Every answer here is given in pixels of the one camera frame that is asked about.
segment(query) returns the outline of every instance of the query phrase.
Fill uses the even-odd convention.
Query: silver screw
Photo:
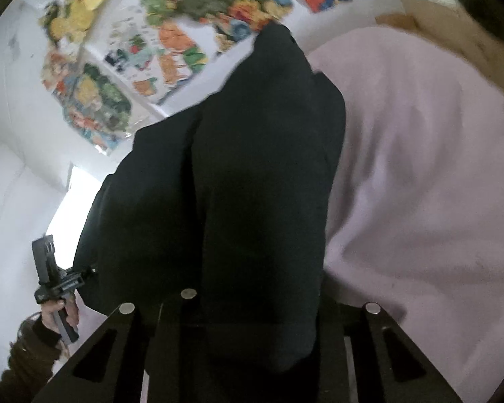
[[[379,306],[377,303],[367,303],[366,310],[370,314],[377,315],[379,312],[381,312],[381,306]]]
[[[132,303],[122,303],[119,306],[119,311],[124,315],[128,315],[134,311],[134,305]]]
[[[185,300],[192,300],[197,294],[198,293],[193,288],[187,288],[181,291],[181,297]]]

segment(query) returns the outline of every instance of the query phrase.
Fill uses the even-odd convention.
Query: pink fabric
[[[95,332],[101,324],[108,318],[100,312],[94,311],[84,304],[80,293],[76,290],[75,297],[78,306],[78,341],[69,346],[69,353],[72,356]]]
[[[309,55],[343,93],[327,221],[338,300],[374,300],[465,402],[504,378],[504,95],[416,36],[358,29]]]

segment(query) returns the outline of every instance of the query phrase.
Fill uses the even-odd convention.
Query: black clothing
[[[316,342],[344,129],[341,93],[288,29],[266,26],[220,92],[140,130],[105,180],[73,266],[98,264],[85,303],[148,314],[195,288],[211,354],[290,370]]]

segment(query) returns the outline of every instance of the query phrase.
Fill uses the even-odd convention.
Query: light
[[[47,235],[54,237],[54,256],[60,268],[67,269],[73,265],[78,240],[101,184],[84,170],[73,167],[69,190],[47,230]]]

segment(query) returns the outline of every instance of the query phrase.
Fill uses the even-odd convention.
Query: hand
[[[41,305],[41,321],[43,325],[56,333],[59,333],[58,326],[54,322],[52,312],[60,311],[66,308],[67,318],[66,321],[71,326],[78,325],[78,306],[75,300],[75,295],[71,294],[67,301],[64,300],[50,300]]]

